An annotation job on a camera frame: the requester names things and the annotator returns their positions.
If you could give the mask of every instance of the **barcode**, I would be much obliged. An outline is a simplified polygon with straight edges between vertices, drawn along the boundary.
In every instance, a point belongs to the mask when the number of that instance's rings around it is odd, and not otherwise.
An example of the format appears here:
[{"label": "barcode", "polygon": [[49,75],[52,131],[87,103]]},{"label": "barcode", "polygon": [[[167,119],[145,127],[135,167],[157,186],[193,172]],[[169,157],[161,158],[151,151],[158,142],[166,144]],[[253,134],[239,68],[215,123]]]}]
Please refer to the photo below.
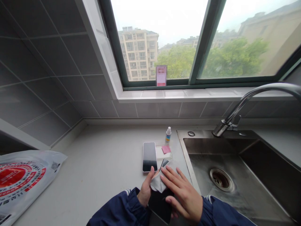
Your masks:
[{"label": "barcode", "polygon": [[0,214],[0,225],[4,223],[4,221],[6,221],[9,217],[11,216],[10,215],[1,215]]},{"label": "barcode", "polygon": [[52,168],[54,171],[56,171],[57,167],[58,167],[58,164],[57,164],[56,162],[53,162],[51,168]]}]

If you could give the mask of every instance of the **green tree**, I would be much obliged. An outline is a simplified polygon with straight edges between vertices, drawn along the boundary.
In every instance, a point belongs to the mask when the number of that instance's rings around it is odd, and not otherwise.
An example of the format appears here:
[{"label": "green tree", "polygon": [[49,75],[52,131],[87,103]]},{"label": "green tree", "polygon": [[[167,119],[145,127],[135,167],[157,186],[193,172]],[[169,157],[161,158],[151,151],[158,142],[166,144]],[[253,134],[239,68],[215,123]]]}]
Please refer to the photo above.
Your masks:
[{"label": "green tree", "polygon": [[163,51],[157,65],[167,65],[167,78],[189,78],[193,64],[195,49],[191,46],[173,46],[169,51]]},{"label": "green tree", "polygon": [[260,72],[260,55],[267,51],[268,43],[256,39],[248,44],[246,38],[227,42],[222,48],[211,49],[202,78],[255,76]]}]

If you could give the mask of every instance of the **white window sill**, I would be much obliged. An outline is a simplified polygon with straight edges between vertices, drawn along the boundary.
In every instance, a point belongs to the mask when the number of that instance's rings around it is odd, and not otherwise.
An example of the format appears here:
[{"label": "white window sill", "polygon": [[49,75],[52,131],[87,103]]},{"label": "white window sill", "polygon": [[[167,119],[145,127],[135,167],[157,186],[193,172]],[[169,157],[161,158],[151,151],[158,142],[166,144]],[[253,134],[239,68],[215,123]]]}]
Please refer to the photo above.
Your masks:
[{"label": "white window sill", "polygon": [[[255,87],[123,91],[118,101],[119,103],[239,101],[243,95],[254,88]],[[294,100],[294,97],[281,91],[266,91],[255,95],[251,100]]]}]

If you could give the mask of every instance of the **faucet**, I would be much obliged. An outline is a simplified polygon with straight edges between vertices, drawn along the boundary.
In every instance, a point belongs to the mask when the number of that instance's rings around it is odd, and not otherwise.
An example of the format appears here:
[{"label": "faucet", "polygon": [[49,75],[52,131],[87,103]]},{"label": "faucet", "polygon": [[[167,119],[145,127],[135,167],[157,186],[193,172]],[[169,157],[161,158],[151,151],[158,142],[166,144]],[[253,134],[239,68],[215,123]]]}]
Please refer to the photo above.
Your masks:
[{"label": "faucet", "polygon": [[221,120],[221,122],[212,131],[213,135],[216,137],[222,136],[222,134],[232,126],[232,119],[238,114],[242,107],[256,94],[269,91],[269,90],[279,90],[293,95],[301,103],[301,87],[289,84],[289,83],[271,83],[267,85],[259,86],[247,94],[245,94],[235,108],[230,112],[226,119]]}]

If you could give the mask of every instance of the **sink hole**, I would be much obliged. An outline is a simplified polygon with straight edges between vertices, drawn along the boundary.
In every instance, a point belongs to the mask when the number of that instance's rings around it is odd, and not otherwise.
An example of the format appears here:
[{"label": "sink hole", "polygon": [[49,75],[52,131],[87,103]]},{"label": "sink hole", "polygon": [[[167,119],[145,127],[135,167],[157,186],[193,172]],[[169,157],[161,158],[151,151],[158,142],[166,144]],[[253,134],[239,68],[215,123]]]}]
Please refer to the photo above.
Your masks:
[{"label": "sink hole", "polygon": [[210,170],[210,177],[213,183],[221,190],[223,191],[232,191],[234,186],[233,186],[233,181],[229,177],[229,175],[218,168],[212,168]]}]

